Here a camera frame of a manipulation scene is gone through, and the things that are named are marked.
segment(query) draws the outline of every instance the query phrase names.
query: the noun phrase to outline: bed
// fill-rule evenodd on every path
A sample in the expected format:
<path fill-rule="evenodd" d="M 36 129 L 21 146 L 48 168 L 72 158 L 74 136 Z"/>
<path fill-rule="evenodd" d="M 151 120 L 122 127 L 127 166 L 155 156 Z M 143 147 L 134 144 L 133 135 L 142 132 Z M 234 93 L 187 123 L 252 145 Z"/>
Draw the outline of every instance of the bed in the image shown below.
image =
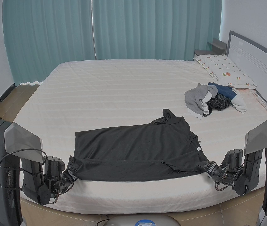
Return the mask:
<path fill-rule="evenodd" d="M 168 108 L 185 118 L 207 158 L 220 164 L 228 150 L 244 149 L 245 134 L 267 120 L 267 50 L 230 32 L 227 55 L 258 84 L 258 91 L 240 91 L 248 107 L 245 114 L 229 107 L 199 120 L 187 112 L 185 91 L 213 82 L 198 62 L 96 60 L 58 65 L 14 121 L 39 136 L 49 156 L 67 164 L 76 131 L 146 124 Z M 256 189 L 265 184 L 264 155 L 259 175 Z M 231 188 L 217 192 L 203 173 L 145 182 L 78 180 L 56 204 L 47 206 L 84 214 L 180 212 L 236 196 Z"/>

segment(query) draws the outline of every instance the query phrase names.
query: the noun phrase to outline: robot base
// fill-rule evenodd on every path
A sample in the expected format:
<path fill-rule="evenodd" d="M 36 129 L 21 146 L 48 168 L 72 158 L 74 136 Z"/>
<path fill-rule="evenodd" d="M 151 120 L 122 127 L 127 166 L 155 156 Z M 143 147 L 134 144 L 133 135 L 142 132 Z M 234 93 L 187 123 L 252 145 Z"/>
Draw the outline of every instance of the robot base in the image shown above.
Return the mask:
<path fill-rule="evenodd" d="M 166 215 L 124 215 L 108 220 L 104 226 L 180 226 L 172 217 Z"/>

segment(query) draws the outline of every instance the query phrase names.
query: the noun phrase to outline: floral pillow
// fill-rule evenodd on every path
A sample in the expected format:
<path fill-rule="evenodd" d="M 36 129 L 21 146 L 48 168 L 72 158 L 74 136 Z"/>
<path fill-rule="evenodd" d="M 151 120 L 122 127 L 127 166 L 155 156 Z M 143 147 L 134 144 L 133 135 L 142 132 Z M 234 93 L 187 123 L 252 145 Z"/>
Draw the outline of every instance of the floral pillow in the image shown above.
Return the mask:
<path fill-rule="evenodd" d="M 194 58 L 212 76 L 216 84 L 231 85 L 237 89 L 255 89 L 256 84 L 226 55 L 199 55 Z"/>

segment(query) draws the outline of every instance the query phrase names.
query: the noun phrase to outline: tile floor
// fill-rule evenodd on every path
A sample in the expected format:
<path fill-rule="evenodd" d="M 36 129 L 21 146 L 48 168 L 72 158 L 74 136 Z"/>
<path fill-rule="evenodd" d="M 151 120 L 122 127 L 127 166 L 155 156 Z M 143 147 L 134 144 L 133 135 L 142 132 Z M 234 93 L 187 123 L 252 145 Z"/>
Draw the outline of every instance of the tile floor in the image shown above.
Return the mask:
<path fill-rule="evenodd" d="M 38 85 L 22 85 L 15 88 L 0 103 L 0 117 L 8 121 L 13 121 L 37 88 Z M 263 197 L 264 188 L 261 188 L 245 196 L 237 197 L 205 209 L 166 214 L 175 218 L 182 226 L 243 226 L 245 224 L 252 226 L 256 224 Z M 21 199 L 21 209 L 28 226 L 95 226 L 98 221 L 107 218 L 105 215 L 84 215 L 63 212 L 40 206 L 25 199 Z"/>

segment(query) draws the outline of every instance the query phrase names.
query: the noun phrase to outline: round blue logo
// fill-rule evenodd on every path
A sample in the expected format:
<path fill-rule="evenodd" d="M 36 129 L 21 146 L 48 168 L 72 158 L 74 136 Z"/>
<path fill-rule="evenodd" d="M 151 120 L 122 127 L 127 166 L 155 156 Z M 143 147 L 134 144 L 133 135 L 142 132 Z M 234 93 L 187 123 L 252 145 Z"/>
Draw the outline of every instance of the round blue logo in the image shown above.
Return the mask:
<path fill-rule="evenodd" d="M 139 222 L 136 222 L 134 226 L 155 226 L 155 223 L 149 219 L 142 219 L 139 220 Z"/>

